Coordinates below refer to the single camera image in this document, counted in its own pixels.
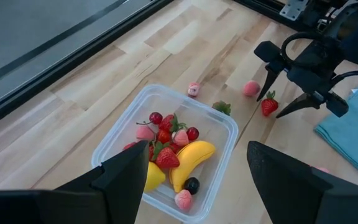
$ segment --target pink raspberry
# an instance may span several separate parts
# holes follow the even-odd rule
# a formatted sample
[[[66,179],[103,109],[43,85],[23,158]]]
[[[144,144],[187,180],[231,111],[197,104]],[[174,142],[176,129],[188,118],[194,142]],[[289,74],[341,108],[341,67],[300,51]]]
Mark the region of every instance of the pink raspberry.
[[[181,190],[175,196],[175,203],[180,209],[184,211],[189,211],[193,204],[193,199],[191,197],[190,192],[188,190]]]

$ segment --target wooden table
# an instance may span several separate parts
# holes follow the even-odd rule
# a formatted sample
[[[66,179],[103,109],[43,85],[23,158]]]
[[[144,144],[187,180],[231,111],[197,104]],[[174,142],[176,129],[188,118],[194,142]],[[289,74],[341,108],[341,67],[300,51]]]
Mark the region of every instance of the wooden table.
[[[264,118],[260,104],[242,95],[249,80],[263,82],[253,54],[263,40],[281,44],[294,31],[230,0],[176,0],[0,120],[0,189],[53,189],[91,169],[95,147],[136,94],[150,83],[185,93],[202,84],[197,100],[232,104],[239,139],[218,196],[204,223],[270,223],[250,177],[246,145],[266,143],[358,184],[358,171],[313,132],[329,111],[305,109]],[[308,44],[297,40],[294,57]],[[358,69],[342,63],[337,72]],[[341,96],[358,85],[349,78]],[[301,91],[285,75],[273,88],[280,108]],[[179,223],[142,203],[137,223]]]

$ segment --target clear plastic container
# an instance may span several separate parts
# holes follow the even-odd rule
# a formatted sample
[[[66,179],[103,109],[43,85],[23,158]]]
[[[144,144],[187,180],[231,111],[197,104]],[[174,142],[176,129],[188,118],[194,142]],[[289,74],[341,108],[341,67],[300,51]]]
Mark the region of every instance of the clear plastic container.
[[[165,172],[167,178],[162,185],[152,192],[144,193],[142,197],[143,201],[184,223],[199,223],[211,210],[238,135],[238,126],[230,116],[165,86],[148,85],[136,96],[95,149],[92,166],[99,166],[101,162],[120,153],[126,144],[135,141],[135,123],[148,121],[149,114],[154,111],[163,116],[175,113],[180,122],[186,123],[188,127],[198,128],[200,140],[216,146],[216,152],[190,175],[196,177],[201,186],[193,196],[193,206],[189,212],[181,211],[176,206],[176,193],[169,183],[168,172]]]

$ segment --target banana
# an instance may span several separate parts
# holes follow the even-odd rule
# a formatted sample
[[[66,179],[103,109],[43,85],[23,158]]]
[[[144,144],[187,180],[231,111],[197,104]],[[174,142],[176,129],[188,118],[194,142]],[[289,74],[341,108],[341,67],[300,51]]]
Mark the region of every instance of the banana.
[[[191,171],[201,162],[210,158],[216,148],[206,141],[194,141],[181,149],[177,158],[180,165],[172,168],[169,172],[169,179],[175,192],[180,192]]]

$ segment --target yellow banana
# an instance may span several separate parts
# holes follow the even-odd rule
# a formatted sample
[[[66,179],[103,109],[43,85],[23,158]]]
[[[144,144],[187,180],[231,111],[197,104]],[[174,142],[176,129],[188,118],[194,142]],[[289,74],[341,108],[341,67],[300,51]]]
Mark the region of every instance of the yellow banana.
[[[169,172],[169,179],[175,192],[180,192],[183,189],[183,184],[191,171],[198,164],[210,158],[215,150],[215,146],[209,142],[194,141],[178,152],[177,158],[180,165],[172,168]]]

